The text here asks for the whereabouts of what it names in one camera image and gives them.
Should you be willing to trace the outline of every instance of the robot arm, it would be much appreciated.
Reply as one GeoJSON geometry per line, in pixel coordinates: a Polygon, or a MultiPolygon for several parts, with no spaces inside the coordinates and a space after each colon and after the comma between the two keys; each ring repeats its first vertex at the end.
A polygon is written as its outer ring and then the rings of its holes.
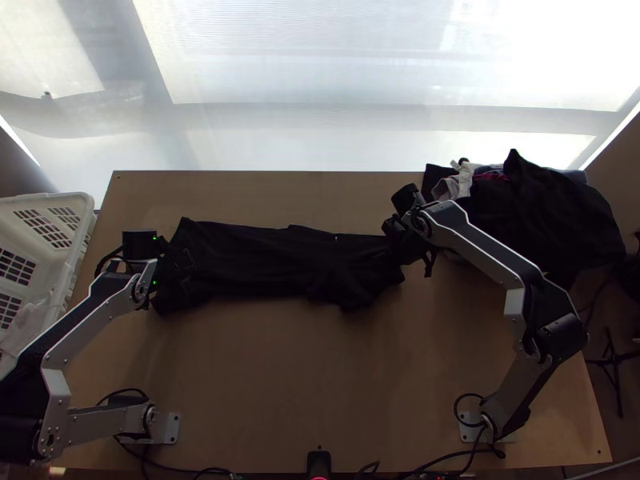
{"type": "Polygon", "coordinates": [[[506,289],[505,319],[516,358],[480,415],[498,440],[525,424],[529,405],[562,362],[579,352],[587,333],[569,295],[540,269],[469,223],[455,202],[427,204],[414,184],[392,197],[398,215],[382,229],[405,264],[423,258],[427,273],[440,250],[453,250],[506,289]],[[431,260],[426,257],[430,252],[431,260]]]}
{"type": "Polygon", "coordinates": [[[50,461],[67,446],[111,435],[122,443],[175,443],[178,416],[160,414],[146,397],[120,394],[106,405],[70,408],[68,363],[115,317],[148,303],[158,260],[145,244],[155,232],[123,237],[128,242],[119,262],[127,272],[100,273],[89,296],[22,349],[0,379],[0,461],[50,461]]]}

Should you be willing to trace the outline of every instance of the metal mounting plate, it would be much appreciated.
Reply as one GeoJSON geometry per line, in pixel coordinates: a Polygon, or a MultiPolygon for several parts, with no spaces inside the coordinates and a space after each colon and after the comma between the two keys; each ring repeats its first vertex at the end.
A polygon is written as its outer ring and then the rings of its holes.
{"type": "Polygon", "coordinates": [[[180,414],[169,412],[162,414],[158,412],[154,422],[150,425],[151,438],[129,438],[125,436],[118,437],[120,443],[138,443],[145,444],[161,444],[173,445],[178,441],[178,430],[180,428],[180,414]]]}
{"type": "MultiPolygon", "coordinates": [[[[458,412],[460,415],[460,419],[464,420],[468,423],[477,423],[481,422],[480,413],[478,412],[469,412],[469,411],[460,411],[458,412]]],[[[478,433],[480,433],[481,426],[466,426],[461,423],[458,423],[460,428],[460,439],[464,443],[473,443],[475,442],[478,433]]],[[[480,438],[480,443],[490,443],[491,441],[491,432],[489,430],[485,430],[480,438]]],[[[501,438],[496,443],[513,443],[516,441],[516,433],[508,434],[506,437],[501,438]]]]}

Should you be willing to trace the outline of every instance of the wooden tabletop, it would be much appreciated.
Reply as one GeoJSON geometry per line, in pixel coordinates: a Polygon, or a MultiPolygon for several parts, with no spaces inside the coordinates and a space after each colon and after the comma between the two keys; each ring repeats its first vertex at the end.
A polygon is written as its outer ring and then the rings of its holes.
{"type": "MultiPolygon", "coordinates": [[[[170,238],[187,216],[380,234],[393,212],[390,196],[420,180],[404,173],[115,172],[72,303],[122,230],[151,228],[170,238]]],[[[73,404],[143,388],[182,415],[176,445],[155,447],[150,457],[190,469],[300,472],[306,453],[321,447],[335,471],[374,460],[380,471],[402,471],[468,449],[452,403],[465,392],[495,391],[512,362],[504,291],[444,257],[432,278],[421,264],[404,270],[403,284],[354,314],[304,299],[215,301],[167,318],[128,314],[72,362],[73,404]]],[[[506,460],[479,455],[474,470],[611,460],[581,354],[558,368],[505,448],[506,460]]],[[[58,464],[139,465],[111,438],[68,448],[58,464]]]]}

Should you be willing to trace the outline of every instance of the black clothing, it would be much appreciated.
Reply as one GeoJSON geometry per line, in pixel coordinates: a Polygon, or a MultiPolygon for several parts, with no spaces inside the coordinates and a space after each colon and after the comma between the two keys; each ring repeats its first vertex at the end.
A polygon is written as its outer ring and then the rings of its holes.
{"type": "MultiPolygon", "coordinates": [[[[436,171],[432,167],[427,166],[426,174],[436,171]]],[[[611,208],[595,188],[530,163],[516,150],[509,152],[503,169],[508,182],[474,180],[471,196],[457,200],[476,227],[565,288],[580,270],[624,257],[611,208]]],[[[422,184],[436,181],[430,178],[422,184]]]]}
{"type": "Polygon", "coordinates": [[[355,310],[404,281],[384,236],[194,222],[182,218],[158,264],[156,311],[212,298],[285,298],[355,310]]]}

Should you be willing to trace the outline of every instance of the white laundry basket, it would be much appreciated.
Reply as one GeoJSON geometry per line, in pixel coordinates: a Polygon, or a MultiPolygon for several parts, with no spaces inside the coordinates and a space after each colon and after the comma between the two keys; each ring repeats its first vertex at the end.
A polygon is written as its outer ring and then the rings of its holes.
{"type": "Polygon", "coordinates": [[[66,312],[95,219],[84,193],[0,198],[0,378],[66,312]]]}

